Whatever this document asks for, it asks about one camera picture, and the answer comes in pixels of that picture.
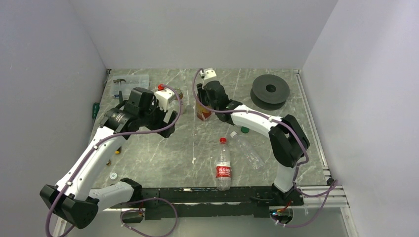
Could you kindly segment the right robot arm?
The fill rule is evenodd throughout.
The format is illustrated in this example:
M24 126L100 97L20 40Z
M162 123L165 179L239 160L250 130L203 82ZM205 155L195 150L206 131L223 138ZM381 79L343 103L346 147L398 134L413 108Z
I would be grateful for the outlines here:
M295 180L302 157L308 158L310 142L292 115L276 117L252 110L228 97L224 87L214 80L195 85L194 96L199 105L214 112L221 122L244 126L269 139L278 170L272 185L272 198L284 205L296 194Z

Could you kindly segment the green bottle cap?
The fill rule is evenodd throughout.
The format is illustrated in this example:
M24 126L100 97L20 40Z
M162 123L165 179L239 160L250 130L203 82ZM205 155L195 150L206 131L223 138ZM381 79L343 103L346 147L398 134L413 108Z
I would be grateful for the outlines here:
M241 127L241 132L242 132L242 133L246 134L246 133L249 133L249 131L250 131L250 129L249 129L249 128L244 127L244 126L242 126L242 127Z

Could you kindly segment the white tea bottle cap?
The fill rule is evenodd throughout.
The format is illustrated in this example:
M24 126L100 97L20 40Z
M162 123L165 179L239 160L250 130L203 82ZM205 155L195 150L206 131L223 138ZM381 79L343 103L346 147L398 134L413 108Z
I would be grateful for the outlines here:
M110 177L111 180L116 180L118 175L117 175L117 173L112 172L112 173L110 173L109 177Z

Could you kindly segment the gold red tea bottle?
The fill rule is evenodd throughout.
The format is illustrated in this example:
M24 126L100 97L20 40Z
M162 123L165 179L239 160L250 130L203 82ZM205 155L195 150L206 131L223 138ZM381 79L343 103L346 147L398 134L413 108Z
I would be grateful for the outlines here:
M212 111L209 111L202 106L198 101L196 102L196 116L201 121L206 121L212 115Z

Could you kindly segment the ribbed coffee latte bottle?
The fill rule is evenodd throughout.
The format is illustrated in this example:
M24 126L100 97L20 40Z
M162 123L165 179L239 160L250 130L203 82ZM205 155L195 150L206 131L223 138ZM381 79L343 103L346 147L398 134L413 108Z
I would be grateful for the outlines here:
M175 97L173 101L174 110L177 111L178 114L183 114L185 112L183 103L183 92L180 88L175 88L174 90L179 97L179 100L177 100L177 98Z

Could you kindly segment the clear bottle red label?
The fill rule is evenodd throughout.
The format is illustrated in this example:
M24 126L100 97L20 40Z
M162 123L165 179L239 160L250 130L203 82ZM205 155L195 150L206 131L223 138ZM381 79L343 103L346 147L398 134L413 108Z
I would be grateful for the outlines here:
M219 139L220 154L215 164L216 187L220 191L226 191L231 187L231 155L227 145L227 139Z

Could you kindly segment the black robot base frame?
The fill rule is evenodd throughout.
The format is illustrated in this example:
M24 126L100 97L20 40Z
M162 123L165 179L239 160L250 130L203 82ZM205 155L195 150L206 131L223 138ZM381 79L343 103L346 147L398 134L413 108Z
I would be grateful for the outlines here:
M215 187L143 188L140 196L116 207L141 208L145 220L160 220L175 216L267 218L275 209L303 204L303 197L298 192L289 200L282 200L274 197L272 186L245 186L231 187L227 191Z

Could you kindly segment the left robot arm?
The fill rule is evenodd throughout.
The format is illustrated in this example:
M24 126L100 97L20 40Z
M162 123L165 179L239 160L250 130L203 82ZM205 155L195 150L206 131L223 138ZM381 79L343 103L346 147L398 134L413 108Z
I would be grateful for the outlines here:
M179 99L179 94L168 85L156 92L136 87L128 99L120 101L104 115L92 141L74 166L55 185L45 185L40 191L48 207L45 221L48 236L51 236L53 215L72 227L83 229L104 209L120 203L129 207L141 203L142 187L132 179L123 178L102 189L94 189L93 184L111 156L130 136L156 133L170 137L180 115L172 111L168 121L165 117L169 104Z

